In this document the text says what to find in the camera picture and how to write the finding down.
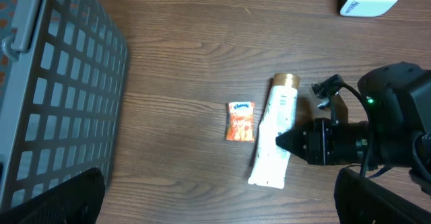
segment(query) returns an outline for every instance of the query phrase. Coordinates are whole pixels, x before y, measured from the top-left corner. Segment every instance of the white lotion tube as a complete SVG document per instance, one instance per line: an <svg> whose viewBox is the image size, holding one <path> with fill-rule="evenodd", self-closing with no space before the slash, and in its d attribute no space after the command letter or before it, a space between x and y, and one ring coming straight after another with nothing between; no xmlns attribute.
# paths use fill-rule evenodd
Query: white lotion tube
<svg viewBox="0 0 431 224"><path fill-rule="evenodd" d="M249 184L284 188L290 153L275 144L275 138L295 123L300 78L291 73L276 73L268 102L259 125L257 152Z"/></svg>

